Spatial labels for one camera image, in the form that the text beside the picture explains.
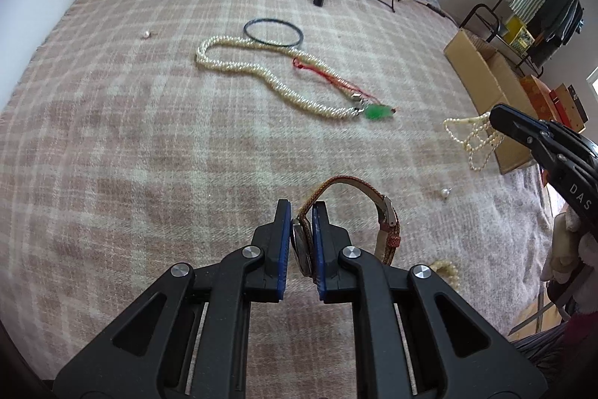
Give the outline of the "white gloved right hand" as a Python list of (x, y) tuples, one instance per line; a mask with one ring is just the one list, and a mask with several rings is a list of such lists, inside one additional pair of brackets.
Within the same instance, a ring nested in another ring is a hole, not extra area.
[(597, 240), (569, 205), (554, 219), (540, 279), (548, 283), (551, 302), (570, 297), (579, 313), (597, 311)]

